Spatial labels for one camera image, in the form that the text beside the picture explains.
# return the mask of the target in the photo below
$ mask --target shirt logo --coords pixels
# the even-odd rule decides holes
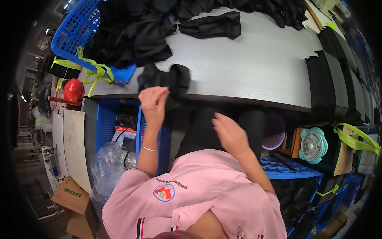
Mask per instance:
[[[153,194],[159,201],[168,202],[174,198],[175,188],[172,184],[165,184],[157,187]]]

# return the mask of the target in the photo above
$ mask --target woman's right hand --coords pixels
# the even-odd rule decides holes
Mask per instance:
[[[241,155],[252,151],[249,147],[247,133],[233,119],[215,113],[212,123],[222,147],[234,158],[238,160],[242,158]]]

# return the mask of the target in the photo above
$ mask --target black pants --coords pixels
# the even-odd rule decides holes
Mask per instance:
[[[200,108],[197,110],[190,128],[187,130],[185,137],[180,143],[180,148],[175,158],[198,150],[213,149],[225,151],[220,144],[220,140],[211,121],[212,118],[214,118],[215,112],[221,113],[235,120],[237,118],[230,116],[227,112],[225,112],[225,110],[220,108]],[[240,127],[246,131],[249,146],[255,153],[256,157],[260,159],[265,127],[264,111],[250,110],[243,112],[239,115],[236,121]]]

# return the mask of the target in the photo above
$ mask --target red plastic bag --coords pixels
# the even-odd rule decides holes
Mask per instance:
[[[84,84],[79,79],[71,78],[66,83],[63,94],[65,100],[81,102],[85,94]]]

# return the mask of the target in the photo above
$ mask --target small fan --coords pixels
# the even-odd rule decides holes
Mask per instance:
[[[328,151],[328,142],[324,132],[320,128],[314,127],[301,130],[300,136],[301,149],[298,157],[310,164],[318,164],[321,157]]]

